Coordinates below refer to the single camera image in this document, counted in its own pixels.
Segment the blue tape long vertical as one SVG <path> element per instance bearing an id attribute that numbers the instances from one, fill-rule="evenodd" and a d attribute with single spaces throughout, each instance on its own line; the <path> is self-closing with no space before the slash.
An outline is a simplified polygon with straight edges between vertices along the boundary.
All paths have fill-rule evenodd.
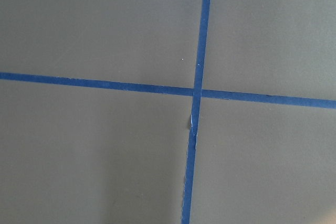
<path id="1" fill-rule="evenodd" d="M 199 115 L 202 98 L 202 85 L 204 75 L 204 64 L 206 55 L 208 21 L 211 0 L 202 0 L 201 16 L 199 22 L 199 35 L 197 44 L 197 56 L 195 64 L 194 87 L 192 96 L 191 118 L 190 118 L 190 132 L 188 137 L 188 149 L 186 156 L 186 170 L 184 195 L 181 211 L 181 223 L 190 223 L 193 180 L 196 159 L 197 134 L 199 125 Z"/>

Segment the blue tape horizontal strip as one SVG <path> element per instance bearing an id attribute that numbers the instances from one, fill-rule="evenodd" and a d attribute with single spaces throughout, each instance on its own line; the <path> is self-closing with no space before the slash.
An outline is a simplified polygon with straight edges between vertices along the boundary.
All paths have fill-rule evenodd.
<path id="1" fill-rule="evenodd" d="M 194 94 L 194 89 L 192 88 L 157 86 L 157 85 L 150 85 L 150 84 L 125 83 L 125 82 L 113 82 L 113 81 L 66 78 L 66 77 L 52 77 L 52 76 L 10 73 L 10 72 L 1 72 L 1 79 L 2 80 L 12 80 L 12 81 L 22 81 L 22 82 L 57 84 L 57 85 L 75 86 L 75 87 L 171 94 L 171 95 L 181 95 L 181 96 L 188 96 L 188 97 L 191 97 Z M 211 99 L 222 99 L 222 100 L 234 100 L 234 101 L 245 101 L 245 102 L 258 102 L 258 103 L 270 103 L 270 104 L 281 104 L 281 105 L 308 106 L 308 107 L 324 108 L 324 109 L 335 109 L 334 100 L 288 97 L 288 96 L 281 96 L 281 95 L 267 95 L 267 94 L 255 94 L 255 93 L 203 89 L 201 91 L 201 97 L 211 98 Z"/>

